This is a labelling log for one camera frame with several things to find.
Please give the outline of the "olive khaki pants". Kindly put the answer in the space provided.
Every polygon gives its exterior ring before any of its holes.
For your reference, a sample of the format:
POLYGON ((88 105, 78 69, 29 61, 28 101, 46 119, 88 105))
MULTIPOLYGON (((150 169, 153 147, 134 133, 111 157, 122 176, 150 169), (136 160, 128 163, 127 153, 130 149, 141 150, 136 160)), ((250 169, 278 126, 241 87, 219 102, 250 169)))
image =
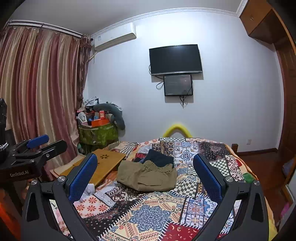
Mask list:
POLYGON ((172 164, 158 167, 152 161, 122 161, 117 182, 141 192, 170 191, 176 187, 177 170, 172 164))

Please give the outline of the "grey white cloth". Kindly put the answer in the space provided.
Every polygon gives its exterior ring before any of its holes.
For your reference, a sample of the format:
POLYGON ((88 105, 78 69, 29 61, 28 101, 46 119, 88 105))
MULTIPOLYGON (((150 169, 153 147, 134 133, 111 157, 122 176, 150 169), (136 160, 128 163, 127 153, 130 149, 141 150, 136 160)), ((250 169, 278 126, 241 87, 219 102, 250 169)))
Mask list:
POLYGON ((87 199, 90 195, 93 195, 95 193, 95 186, 93 183, 87 184, 81 198, 79 199, 80 202, 83 202, 85 199, 87 199))

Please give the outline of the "striped pink beige curtain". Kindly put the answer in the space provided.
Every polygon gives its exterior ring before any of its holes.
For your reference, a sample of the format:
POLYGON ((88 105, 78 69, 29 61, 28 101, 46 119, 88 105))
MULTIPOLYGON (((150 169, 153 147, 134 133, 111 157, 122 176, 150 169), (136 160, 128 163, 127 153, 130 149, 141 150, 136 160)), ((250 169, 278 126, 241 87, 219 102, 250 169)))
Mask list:
POLYGON ((1 98, 7 126, 21 142, 48 135, 64 140, 67 150, 45 169, 77 156, 76 111, 83 101, 91 39, 44 28, 7 27, 1 32, 1 98))

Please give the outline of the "orange box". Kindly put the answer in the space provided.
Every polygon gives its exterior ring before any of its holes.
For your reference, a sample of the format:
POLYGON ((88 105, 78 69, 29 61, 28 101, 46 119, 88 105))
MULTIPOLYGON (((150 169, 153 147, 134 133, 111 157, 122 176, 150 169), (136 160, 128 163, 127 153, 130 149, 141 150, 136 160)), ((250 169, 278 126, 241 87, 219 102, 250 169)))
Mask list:
POLYGON ((108 118, 105 115, 105 111, 101 110, 99 112, 95 112, 94 118, 91 121, 92 127, 103 126, 109 123, 108 118))

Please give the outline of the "patchwork patterned bedspread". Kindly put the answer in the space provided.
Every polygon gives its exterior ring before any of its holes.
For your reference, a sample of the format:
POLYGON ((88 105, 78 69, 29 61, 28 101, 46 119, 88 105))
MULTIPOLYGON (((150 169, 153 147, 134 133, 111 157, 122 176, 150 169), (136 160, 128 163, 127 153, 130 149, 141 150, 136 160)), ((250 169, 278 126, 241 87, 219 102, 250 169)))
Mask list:
POLYGON ((74 207, 97 240, 191 240, 217 204, 208 196, 193 168, 203 154, 224 176, 251 183, 256 176, 226 144, 203 138, 158 138, 138 144, 128 161, 145 158, 150 150, 172 157, 176 186, 167 192, 139 192, 109 174, 93 194, 74 207))

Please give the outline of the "wooden lap desk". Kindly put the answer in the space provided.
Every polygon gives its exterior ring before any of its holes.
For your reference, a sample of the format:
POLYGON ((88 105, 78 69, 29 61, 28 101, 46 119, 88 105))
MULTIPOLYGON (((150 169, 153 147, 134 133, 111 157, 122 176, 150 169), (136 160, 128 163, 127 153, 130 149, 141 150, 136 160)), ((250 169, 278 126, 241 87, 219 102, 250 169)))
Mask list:
POLYGON ((93 154, 97 156, 97 168, 89 183, 92 183, 97 187, 103 182, 106 176, 120 164, 125 158, 125 154, 102 149, 95 150, 93 154))

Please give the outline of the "grey neck pillow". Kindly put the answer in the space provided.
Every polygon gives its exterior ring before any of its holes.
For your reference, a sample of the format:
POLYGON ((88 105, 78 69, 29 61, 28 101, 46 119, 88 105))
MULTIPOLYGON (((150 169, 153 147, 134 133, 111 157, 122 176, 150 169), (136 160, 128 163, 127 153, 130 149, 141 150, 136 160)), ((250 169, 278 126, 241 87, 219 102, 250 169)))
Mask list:
POLYGON ((111 123, 114 123, 119 130, 125 130, 125 122, 122 117, 122 112, 115 104, 101 103, 93 106, 95 112, 105 111, 111 114, 111 123))

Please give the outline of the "dark navy folded garment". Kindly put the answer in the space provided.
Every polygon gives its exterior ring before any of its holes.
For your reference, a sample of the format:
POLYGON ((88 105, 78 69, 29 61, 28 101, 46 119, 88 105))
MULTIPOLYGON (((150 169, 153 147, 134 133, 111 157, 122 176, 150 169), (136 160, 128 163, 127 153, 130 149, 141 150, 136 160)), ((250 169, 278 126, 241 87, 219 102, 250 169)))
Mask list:
POLYGON ((145 161, 151 161, 158 167, 164 167, 168 164, 172 164, 174 167, 173 157, 166 156, 160 152, 150 149, 148 154, 144 158, 135 158, 134 162, 144 163, 145 161))

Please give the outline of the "yellow curved pillow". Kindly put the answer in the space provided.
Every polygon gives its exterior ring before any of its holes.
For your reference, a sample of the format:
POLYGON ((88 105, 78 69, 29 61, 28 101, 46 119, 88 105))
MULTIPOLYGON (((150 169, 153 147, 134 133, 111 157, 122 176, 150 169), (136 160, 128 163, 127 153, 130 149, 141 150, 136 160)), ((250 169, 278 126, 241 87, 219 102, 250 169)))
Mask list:
POLYGON ((163 138, 171 137, 175 133, 180 133, 184 138, 192 138, 192 134, 182 124, 176 123, 170 126, 163 134, 163 138))

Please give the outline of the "white air conditioner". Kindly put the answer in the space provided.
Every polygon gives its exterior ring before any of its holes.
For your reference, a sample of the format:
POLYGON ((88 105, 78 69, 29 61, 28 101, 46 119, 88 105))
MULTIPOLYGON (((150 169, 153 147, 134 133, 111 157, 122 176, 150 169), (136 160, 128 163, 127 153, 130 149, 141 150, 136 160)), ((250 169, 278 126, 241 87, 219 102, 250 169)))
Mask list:
POLYGON ((125 43, 137 38, 133 23, 124 24, 106 31, 94 38, 95 52, 101 52, 113 46, 125 43))

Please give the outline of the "brown wooden door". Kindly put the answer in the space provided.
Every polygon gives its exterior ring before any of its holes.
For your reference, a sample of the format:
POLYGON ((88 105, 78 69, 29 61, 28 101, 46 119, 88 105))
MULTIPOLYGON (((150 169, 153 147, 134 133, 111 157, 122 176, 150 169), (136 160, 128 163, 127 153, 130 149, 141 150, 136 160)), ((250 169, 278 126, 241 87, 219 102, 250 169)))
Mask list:
POLYGON ((284 93, 283 126, 278 148, 285 161, 295 156, 295 53, 288 39, 275 44, 280 62, 284 93))

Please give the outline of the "brown overhead cabinet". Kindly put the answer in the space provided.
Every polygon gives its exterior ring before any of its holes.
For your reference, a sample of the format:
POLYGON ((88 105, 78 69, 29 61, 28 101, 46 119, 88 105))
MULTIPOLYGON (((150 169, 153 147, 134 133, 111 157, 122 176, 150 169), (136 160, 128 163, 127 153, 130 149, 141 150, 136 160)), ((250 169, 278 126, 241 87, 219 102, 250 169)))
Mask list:
POLYGON ((267 1, 248 1, 240 19, 251 38, 273 44, 285 35, 280 20, 267 1))

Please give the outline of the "small black wall monitor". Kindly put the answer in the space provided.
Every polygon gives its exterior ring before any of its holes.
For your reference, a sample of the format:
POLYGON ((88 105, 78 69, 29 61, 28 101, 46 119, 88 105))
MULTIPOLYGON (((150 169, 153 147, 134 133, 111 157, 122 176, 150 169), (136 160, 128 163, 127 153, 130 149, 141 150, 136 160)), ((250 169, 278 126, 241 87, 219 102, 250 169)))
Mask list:
POLYGON ((193 81, 191 75, 164 76, 165 96, 192 96, 193 81))

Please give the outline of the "black wall television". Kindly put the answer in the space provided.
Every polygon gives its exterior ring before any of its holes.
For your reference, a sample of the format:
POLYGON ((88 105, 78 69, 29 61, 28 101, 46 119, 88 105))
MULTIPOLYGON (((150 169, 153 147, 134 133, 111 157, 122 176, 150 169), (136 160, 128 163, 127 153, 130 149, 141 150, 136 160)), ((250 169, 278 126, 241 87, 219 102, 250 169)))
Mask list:
POLYGON ((203 72, 197 44, 149 49, 151 75, 203 72))

